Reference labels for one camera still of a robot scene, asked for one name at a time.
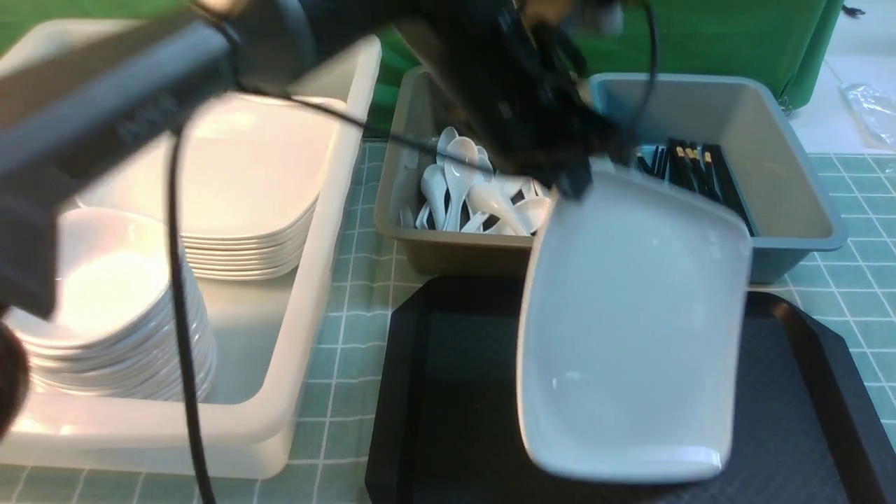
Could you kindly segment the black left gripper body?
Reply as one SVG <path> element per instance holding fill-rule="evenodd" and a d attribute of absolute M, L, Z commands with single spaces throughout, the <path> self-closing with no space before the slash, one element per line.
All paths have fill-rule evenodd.
<path fill-rule="evenodd" d="M 579 199 L 593 156 L 629 164 L 634 126 L 580 94 L 585 58 L 567 20 L 620 32 L 622 1 L 403 1 L 394 27 L 462 109 L 500 170 Z"/>

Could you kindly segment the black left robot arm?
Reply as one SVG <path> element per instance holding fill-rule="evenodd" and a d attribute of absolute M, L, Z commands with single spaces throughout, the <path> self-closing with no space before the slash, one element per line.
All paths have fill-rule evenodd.
<path fill-rule="evenodd" d="M 514 175 L 579 199 L 589 157 L 629 162 L 611 119 L 554 63 L 528 1 L 192 1 L 2 78 L 2 310 L 55 308 L 61 205 L 228 90 L 279 95 L 394 26 Z"/>

